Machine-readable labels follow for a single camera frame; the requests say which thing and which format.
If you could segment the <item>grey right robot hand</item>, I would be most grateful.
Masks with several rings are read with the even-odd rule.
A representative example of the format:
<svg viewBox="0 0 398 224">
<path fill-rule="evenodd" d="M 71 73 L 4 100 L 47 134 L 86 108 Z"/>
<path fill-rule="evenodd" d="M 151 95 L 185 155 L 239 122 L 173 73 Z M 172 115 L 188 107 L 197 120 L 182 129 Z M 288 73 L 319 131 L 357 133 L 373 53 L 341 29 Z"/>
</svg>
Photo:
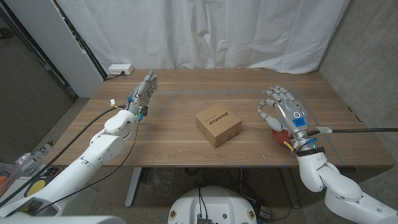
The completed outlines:
<svg viewBox="0 0 398 224">
<path fill-rule="evenodd" d="M 261 101 L 256 111 L 274 131 L 288 131 L 296 141 L 303 141 L 308 138 L 306 134 L 308 129 L 307 113 L 290 91 L 281 86 L 275 86 L 270 87 L 263 94 L 270 98 Z M 262 110 L 265 105 L 275 110 L 277 114 L 276 118 Z"/>
</svg>

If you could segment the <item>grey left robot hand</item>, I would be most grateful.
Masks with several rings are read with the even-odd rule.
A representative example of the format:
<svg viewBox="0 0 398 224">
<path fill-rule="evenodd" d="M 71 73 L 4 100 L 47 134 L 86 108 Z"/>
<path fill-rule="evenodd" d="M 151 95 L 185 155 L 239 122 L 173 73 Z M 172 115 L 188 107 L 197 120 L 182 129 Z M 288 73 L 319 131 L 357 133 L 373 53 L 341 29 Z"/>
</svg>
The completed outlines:
<svg viewBox="0 0 398 224">
<path fill-rule="evenodd" d="M 146 116 L 150 98 L 158 87 L 158 78 L 157 75 L 154 75 L 154 70 L 152 69 L 144 80 L 133 90 L 131 100 L 128 101 L 126 110 L 134 115 L 142 113 Z"/>
</svg>

